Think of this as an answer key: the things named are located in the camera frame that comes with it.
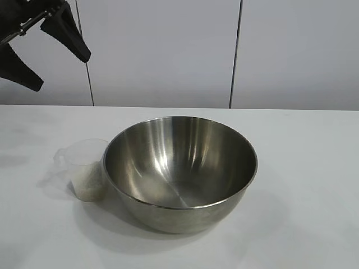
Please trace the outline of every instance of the white wall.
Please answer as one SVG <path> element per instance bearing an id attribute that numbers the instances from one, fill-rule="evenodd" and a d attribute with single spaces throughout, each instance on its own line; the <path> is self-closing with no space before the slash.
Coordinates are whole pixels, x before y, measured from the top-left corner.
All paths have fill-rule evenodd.
<path id="1" fill-rule="evenodd" d="M 243 0 L 234 108 L 359 110 L 359 2 Z"/>
<path id="2" fill-rule="evenodd" d="M 68 1 L 78 20 L 75 0 Z M 65 46 L 32 27 L 23 37 L 11 42 L 17 55 L 43 80 L 39 92 L 0 78 L 0 104 L 91 105 L 85 64 Z"/>
<path id="3" fill-rule="evenodd" d="M 240 0 L 78 0 L 95 105 L 228 107 Z"/>

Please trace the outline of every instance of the clear plastic measuring cup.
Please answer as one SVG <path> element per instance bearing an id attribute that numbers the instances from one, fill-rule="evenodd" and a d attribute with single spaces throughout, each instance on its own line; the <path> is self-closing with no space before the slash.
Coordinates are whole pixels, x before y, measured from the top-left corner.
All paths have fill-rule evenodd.
<path id="1" fill-rule="evenodd" d="M 108 182 L 103 176 L 101 160 L 107 145 L 106 140 L 86 139 L 59 149 L 54 156 L 55 165 L 67 170 L 66 178 L 82 201 L 99 201 L 106 194 Z"/>

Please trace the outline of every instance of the flour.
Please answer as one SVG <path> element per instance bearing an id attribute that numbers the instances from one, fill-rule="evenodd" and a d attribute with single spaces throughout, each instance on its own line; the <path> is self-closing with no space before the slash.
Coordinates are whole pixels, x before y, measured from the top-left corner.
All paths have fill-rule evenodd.
<path id="1" fill-rule="evenodd" d="M 70 178 L 78 199 L 94 202 L 104 198 L 107 181 L 103 177 L 100 162 L 78 166 L 70 172 Z"/>

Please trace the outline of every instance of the measuring cup handle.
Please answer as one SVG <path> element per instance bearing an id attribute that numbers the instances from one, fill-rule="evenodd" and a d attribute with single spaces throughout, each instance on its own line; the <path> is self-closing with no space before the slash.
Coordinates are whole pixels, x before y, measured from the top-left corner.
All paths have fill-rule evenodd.
<path id="1" fill-rule="evenodd" d="M 67 169 L 65 163 L 65 149 L 59 149 L 54 155 L 54 165 L 60 169 Z"/>

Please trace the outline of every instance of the white table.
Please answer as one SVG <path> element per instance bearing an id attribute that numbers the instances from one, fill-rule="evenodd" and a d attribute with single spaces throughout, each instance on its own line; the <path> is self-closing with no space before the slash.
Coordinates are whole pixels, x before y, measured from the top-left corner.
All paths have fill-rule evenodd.
<path id="1" fill-rule="evenodd" d="M 145 230 L 113 194 L 76 200 L 55 152 L 142 120 L 193 115 L 253 144 L 236 209 L 200 234 Z M 0 106 L 0 268 L 359 268 L 359 112 Z"/>

